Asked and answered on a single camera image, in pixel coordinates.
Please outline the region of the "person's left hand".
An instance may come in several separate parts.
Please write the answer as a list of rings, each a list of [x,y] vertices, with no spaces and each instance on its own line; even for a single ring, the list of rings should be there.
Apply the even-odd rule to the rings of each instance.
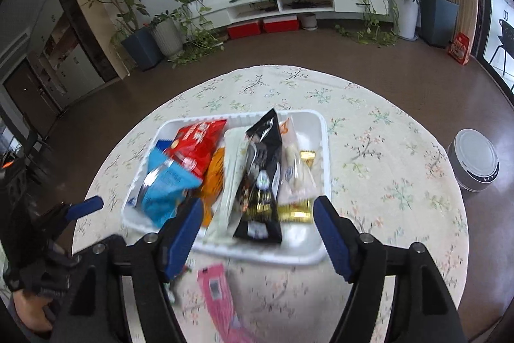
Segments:
[[[40,296],[26,290],[13,293],[14,306],[20,321],[33,332],[50,332],[52,323],[47,319],[44,309],[52,302],[51,298]]]

